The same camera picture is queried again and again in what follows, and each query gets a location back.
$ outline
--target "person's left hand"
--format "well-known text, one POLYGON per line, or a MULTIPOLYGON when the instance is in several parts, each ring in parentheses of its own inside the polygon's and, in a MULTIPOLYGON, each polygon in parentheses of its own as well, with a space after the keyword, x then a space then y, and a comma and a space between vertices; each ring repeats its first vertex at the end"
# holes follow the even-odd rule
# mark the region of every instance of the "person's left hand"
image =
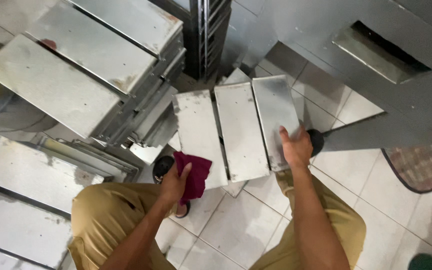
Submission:
POLYGON ((164 200, 165 203, 172 206, 174 205, 184 194, 184 188, 186 187, 186 178, 188 178, 189 172, 193 167, 192 163, 188 163, 184 166, 181 176, 178 176, 178 169, 176 162, 169 171, 163 176, 163 182, 161 183, 161 193, 159 199, 164 200))

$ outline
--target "yellow clothing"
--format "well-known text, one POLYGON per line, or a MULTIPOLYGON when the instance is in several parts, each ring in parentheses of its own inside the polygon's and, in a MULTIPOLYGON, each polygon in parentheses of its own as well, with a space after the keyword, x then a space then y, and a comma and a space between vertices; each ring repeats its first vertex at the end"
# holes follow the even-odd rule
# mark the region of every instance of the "yellow clothing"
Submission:
MULTIPOLYGON (((276 174, 283 194, 294 210, 291 171, 276 174)), ((315 176, 313 184, 334 231, 343 246, 351 269, 363 250, 366 225, 363 219, 315 176)), ((97 270, 112 251, 131 233, 159 195, 157 184, 102 183, 86 187, 73 200, 73 241, 69 251, 77 270, 97 270)), ((175 270, 153 241, 149 256, 154 270, 175 270)), ((259 258, 249 270, 299 269, 293 220, 277 246, 259 258)))

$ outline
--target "doormat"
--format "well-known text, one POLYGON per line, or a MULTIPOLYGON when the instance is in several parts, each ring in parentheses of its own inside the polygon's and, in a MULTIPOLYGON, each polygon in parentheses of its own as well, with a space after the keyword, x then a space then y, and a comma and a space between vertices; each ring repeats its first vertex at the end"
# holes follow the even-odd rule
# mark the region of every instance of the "doormat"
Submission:
POLYGON ((432 145, 381 148, 394 174, 412 192, 432 191, 432 145))

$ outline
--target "rag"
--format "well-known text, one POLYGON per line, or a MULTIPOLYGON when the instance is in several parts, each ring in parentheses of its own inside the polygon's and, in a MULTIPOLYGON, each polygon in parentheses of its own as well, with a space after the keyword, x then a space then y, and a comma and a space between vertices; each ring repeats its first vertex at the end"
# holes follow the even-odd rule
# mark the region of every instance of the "rag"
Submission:
POLYGON ((189 200, 201 198, 205 191, 205 181, 209 175, 212 161, 199 156, 191 156, 183 154, 183 152, 174 152, 174 160, 176 161, 177 175, 181 176, 184 166, 192 163, 192 169, 186 178, 186 187, 183 197, 179 200, 179 205, 185 205, 189 200))

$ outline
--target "hand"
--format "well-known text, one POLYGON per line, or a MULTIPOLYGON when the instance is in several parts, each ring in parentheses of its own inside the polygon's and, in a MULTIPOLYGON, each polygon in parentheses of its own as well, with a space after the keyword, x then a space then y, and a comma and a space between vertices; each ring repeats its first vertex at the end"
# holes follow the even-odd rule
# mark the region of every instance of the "hand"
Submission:
POLYGON ((309 159, 313 152, 313 145, 308 132, 301 124, 297 131, 296 138, 290 138, 284 126, 279 126, 279 136, 283 143, 283 152, 286 162, 291 169, 308 168, 309 159))
POLYGON ((184 188, 186 187, 186 178, 188 178, 192 167, 193 164, 188 163, 184 166, 181 176, 178 176, 178 169, 176 168, 175 162, 171 169, 169 169, 169 171, 163 176, 159 199, 163 200, 169 206, 173 206, 179 199, 181 199, 184 194, 184 188))

